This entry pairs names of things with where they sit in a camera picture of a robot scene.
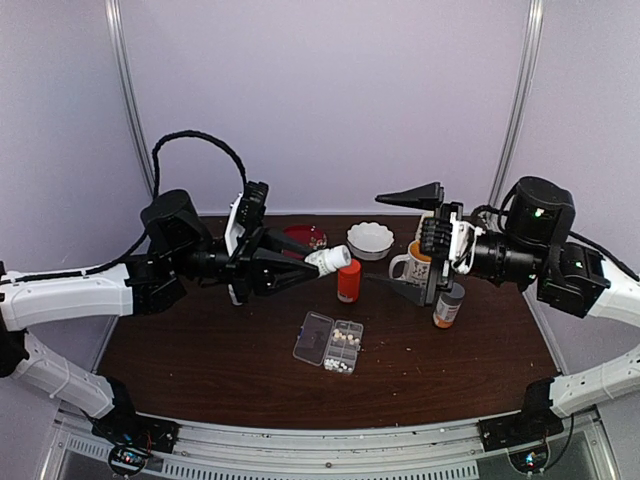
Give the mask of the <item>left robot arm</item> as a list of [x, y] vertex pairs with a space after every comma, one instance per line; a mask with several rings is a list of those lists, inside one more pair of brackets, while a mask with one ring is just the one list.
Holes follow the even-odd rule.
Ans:
[[144, 424], [126, 387], [75, 365], [44, 346], [30, 327], [59, 320], [131, 317], [168, 310], [186, 294], [183, 279], [224, 285], [235, 304], [268, 296], [335, 271], [331, 251], [314, 251], [264, 226], [266, 186], [232, 205], [223, 237], [214, 238], [189, 194], [159, 195], [141, 213], [146, 254], [76, 271], [1, 273], [1, 374], [22, 379], [75, 405], [123, 444]]

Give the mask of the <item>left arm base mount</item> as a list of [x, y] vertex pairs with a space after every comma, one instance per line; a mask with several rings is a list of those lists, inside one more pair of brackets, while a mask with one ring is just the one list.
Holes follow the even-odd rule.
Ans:
[[143, 453], [172, 453], [179, 425], [169, 420], [137, 416], [132, 424], [89, 418], [92, 434], [117, 446], [135, 448]]

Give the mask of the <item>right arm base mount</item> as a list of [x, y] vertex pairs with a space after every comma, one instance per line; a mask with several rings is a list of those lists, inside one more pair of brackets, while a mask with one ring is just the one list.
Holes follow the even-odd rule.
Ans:
[[485, 452], [541, 442], [564, 431], [563, 421], [550, 412], [504, 415], [481, 420], [478, 427]]

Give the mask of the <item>clear pill organizer box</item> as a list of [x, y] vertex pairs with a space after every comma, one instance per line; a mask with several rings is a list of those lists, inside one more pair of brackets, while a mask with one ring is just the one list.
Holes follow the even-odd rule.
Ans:
[[[354, 333], [361, 338], [361, 343], [356, 346], [337, 345], [332, 341], [335, 329]], [[304, 363], [323, 367], [324, 360], [335, 358], [353, 366], [351, 373], [338, 373], [344, 375], [353, 374], [356, 368], [358, 356], [362, 346], [364, 326], [361, 323], [333, 319], [328, 316], [310, 311], [300, 327], [292, 355], [295, 359]]]

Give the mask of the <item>amber bottle grey cap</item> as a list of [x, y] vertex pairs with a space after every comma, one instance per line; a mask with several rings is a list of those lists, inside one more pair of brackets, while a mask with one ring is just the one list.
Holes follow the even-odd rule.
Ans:
[[465, 289], [459, 283], [454, 283], [450, 291], [439, 294], [432, 315], [436, 327], [447, 329], [453, 325], [464, 296]]

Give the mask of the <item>small white pill bottle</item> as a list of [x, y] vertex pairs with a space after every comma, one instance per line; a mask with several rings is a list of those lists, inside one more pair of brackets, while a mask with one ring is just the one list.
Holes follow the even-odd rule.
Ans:
[[324, 277], [349, 267], [352, 262], [347, 246], [338, 245], [332, 248], [317, 250], [304, 258], [304, 262], [318, 270], [318, 276]]

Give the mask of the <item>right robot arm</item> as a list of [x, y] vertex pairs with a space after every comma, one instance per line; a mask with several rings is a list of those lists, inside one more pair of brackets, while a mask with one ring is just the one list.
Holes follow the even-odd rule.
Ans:
[[[549, 180], [520, 178], [500, 207], [481, 205], [464, 217], [459, 202], [447, 203], [433, 182], [379, 194], [376, 202], [424, 210], [418, 230], [420, 253], [430, 257], [417, 282], [370, 275], [423, 307], [454, 290], [457, 275], [470, 275], [521, 291], [537, 286], [538, 301], [578, 318], [587, 316], [639, 324], [639, 277], [611, 252], [572, 230], [571, 193]], [[521, 411], [506, 423], [509, 434], [530, 442], [563, 419], [639, 388], [639, 351], [574, 375], [529, 384]]]

